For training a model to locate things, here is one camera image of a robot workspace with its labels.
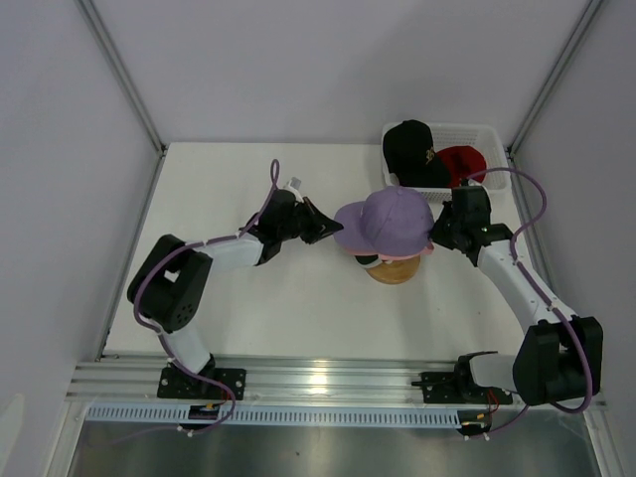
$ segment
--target tabletop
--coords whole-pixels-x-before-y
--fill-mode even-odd
[[[299,178],[301,193],[329,217],[383,186],[378,145],[173,143],[125,286],[159,237],[209,239],[244,225],[266,196],[273,158],[279,185]],[[441,205],[431,207],[437,217]],[[493,223],[519,226],[512,192],[492,207]],[[195,319],[210,352],[226,355],[438,361],[516,354],[523,340],[502,295],[460,252],[438,246],[410,281],[385,285],[332,238],[291,240],[265,265],[210,278]],[[161,351],[124,293],[104,354]]]

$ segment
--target wooden stand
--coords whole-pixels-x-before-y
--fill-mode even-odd
[[[369,268],[367,273],[372,279],[384,283],[386,285],[398,285],[409,281],[417,273],[419,268],[420,255],[409,258],[408,260],[399,260],[392,263],[382,263],[373,268]]]

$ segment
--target cable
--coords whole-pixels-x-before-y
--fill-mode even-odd
[[[583,346],[581,345],[580,340],[576,336],[576,332],[572,328],[571,324],[569,323],[569,321],[567,320],[565,315],[558,308],[553,306],[553,302],[551,301],[551,299],[542,291],[541,287],[535,281],[535,279],[530,275],[530,273],[528,272],[526,267],[519,261],[519,254],[517,252],[517,238],[519,237],[519,235],[523,231],[525,231],[530,226],[535,224],[543,216],[543,214],[546,212],[546,209],[548,208],[548,195],[546,194],[546,191],[541,186],[541,184],[539,184],[539,182],[534,177],[532,177],[529,174],[526,174],[525,172],[522,172],[522,171],[514,169],[514,168],[510,168],[510,167],[493,167],[493,168],[490,168],[490,169],[485,169],[483,171],[471,174],[466,179],[470,180],[470,179],[472,179],[474,177],[481,176],[483,174],[488,174],[488,173],[491,173],[491,172],[500,172],[500,171],[517,174],[517,175],[527,179],[528,181],[530,181],[533,184],[533,186],[535,186],[537,191],[539,191],[539,194],[541,194],[542,206],[541,206],[541,209],[539,210],[539,212],[534,217],[532,217],[529,221],[527,221],[526,223],[522,224],[513,233],[513,236],[510,239],[510,254],[511,254],[512,258],[513,258],[513,261],[515,262],[515,264],[517,265],[517,267],[521,271],[521,273],[524,275],[526,280],[528,280],[528,283],[530,283],[532,288],[537,292],[537,294],[541,297],[541,299],[544,300],[544,302],[549,307],[549,309],[551,309],[553,311],[553,313],[555,314],[556,318],[558,318],[558,321],[560,321],[560,323],[563,325],[563,327],[567,331],[567,334],[569,335],[569,338],[571,339],[572,344],[576,348],[576,353],[578,354],[578,358],[580,359],[580,363],[581,363],[581,366],[583,368],[583,374],[585,376],[585,397],[584,397],[583,402],[581,403],[581,405],[579,407],[576,407],[576,408],[565,407],[564,405],[559,404],[558,402],[552,402],[552,405],[554,407],[556,407],[558,410],[562,410],[563,412],[567,412],[567,413],[583,412],[584,410],[586,410],[589,407],[589,405],[590,405],[590,403],[592,401],[592,389],[593,389],[592,371],[591,371],[591,368],[589,367],[589,363],[587,361],[587,356],[585,356],[585,351],[583,350]],[[521,415],[523,415],[524,412],[525,411],[520,412],[520,414],[517,417],[515,417],[511,422],[517,420],[517,418],[520,417]]]
[[[186,250],[192,250],[192,249],[195,249],[195,248],[200,248],[202,246],[212,245],[214,243],[219,243],[219,242],[222,242],[222,241],[240,239],[242,236],[244,236],[252,228],[252,226],[254,226],[258,222],[258,220],[262,216],[263,212],[267,208],[267,205],[269,205],[269,201],[271,200],[271,197],[273,196],[273,194],[276,191],[276,189],[278,189],[277,182],[278,182],[279,174],[280,174],[280,162],[278,161],[278,159],[273,159],[271,161],[271,164],[269,165],[269,179],[271,180],[271,187],[269,188],[269,192],[267,193],[267,197],[265,198],[265,201],[263,202],[263,205],[260,208],[260,210],[249,220],[249,222],[245,225],[244,228],[242,228],[238,232],[238,234],[233,235],[233,236],[224,236],[224,237],[210,238],[208,240],[197,241],[197,242],[194,242],[194,243],[188,243],[188,244],[185,244],[185,245],[183,245],[183,246],[171,251],[166,256],[164,256],[150,270],[150,272],[146,275],[146,277],[141,281],[141,284],[139,285],[137,293],[135,294],[135,298],[133,300],[133,305],[132,305],[132,314],[134,316],[135,321],[139,325],[143,326],[144,328],[148,328],[148,329],[154,331],[159,336],[159,342],[161,343],[161,346],[164,349],[166,355],[168,355],[168,357],[170,358],[170,360],[172,362],[172,365],[175,368],[177,368],[179,371],[181,371],[182,373],[184,373],[185,375],[187,375],[187,376],[189,376],[189,377],[191,377],[193,379],[202,381],[204,383],[207,383],[209,385],[212,385],[212,386],[215,386],[215,387],[221,389],[225,393],[227,398],[229,398],[232,401],[232,407],[230,408],[230,411],[226,415],[224,415],[220,419],[216,420],[212,424],[207,425],[206,427],[204,427],[202,429],[187,430],[187,433],[188,433],[189,436],[202,434],[204,432],[212,430],[215,427],[221,425],[226,420],[228,420],[230,417],[232,417],[232,415],[234,414],[235,408],[237,407],[237,397],[235,396],[233,391],[230,388],[228,388],[226,385],[224,385],[223,383],[221,383],[219,381],[216,381],[216,380],[212,380],[210,378],[206,378],[205,376],[200,376],[200,375],[197,375],[196,373],[193,373],[192,371],[190,371],[188,368],[186,368],[177,359],[177,357],[175,356],[174,352],[170,348],[170,345],[168,344],[168,342],[165,339],[164,331],[161,328],[161,326],[158,323],[156,323],[156,322],[154,322],[152,320],[145,320],[144,318],[141,317],[141,313],[140,313],[141,297],[143,296],[144,292],[146,291],[146,288],[148,287],[148,284],[157,275],[157,273],[162,271],[164,269],[164,267],[171,260],[173,260],[177,255],[183,253]],[[115,439],[115,440],[109,442],[107,445],[115,445],[115,444],[124,442],[126,440],[138,437],[140,435],[147,434],[149,432],[154,432],[156,430],[167,430],[167,429],[175,429],[175,427],[174,426],[170,426],[170,425],[161,425],[161,426],[156,426],[156,427],[152,427],[152,428],[149,428],[149,429],[143,429],[143,430],[135,432],[133,434],[129,434],[129,435],[120,437],[118,439]],[[177,427],[177,430],[186,431],[186,429],[183,429],[181,426]]]

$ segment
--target plastic bin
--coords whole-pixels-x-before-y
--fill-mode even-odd
[[[435,151],[441,151],[451,146],[472,146],[477,149],[486,159],[486,166],[508,167],[504,146],[501,144],[497,131],[490,126],[479,124],[451,124],[442,122],[426,122],[433,134],[433,144]],[[390,122],[386,124],[382,131],[382,140],[385,141],[385,134],[399,125],[400,122]],[[385,186],[399,185],[398,178],[389,173],[389,167],[382,152],[382,173]],[[486,174],[483,184],[489,196],[496,196],[510,190],[511,181],[508,172],[491,172]],[[434,203],[450,201],[450,189],[417,188],[416,191],[422,193],[426,200]]]

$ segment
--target hat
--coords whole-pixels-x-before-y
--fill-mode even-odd
[[[433,135],[423,122],[411,119],[387,131],[382,150],[389,172],[406,187],[448,187],[450,172],[435,153]]]
[[[486,169],[486,159],[481,152],[472,146],[453,146],[439,151],[439,157],[450,171],[448,187],[459,187],[461,180]],[[473,177],[475,181],[484,182],[486,174]]]
[[[422,253],[435,222],[419,192],[397,186],[374,192],[364,202],[344,206],[334,220],[344,226],[334,234],[341,247],[356,254],[390,256]]]

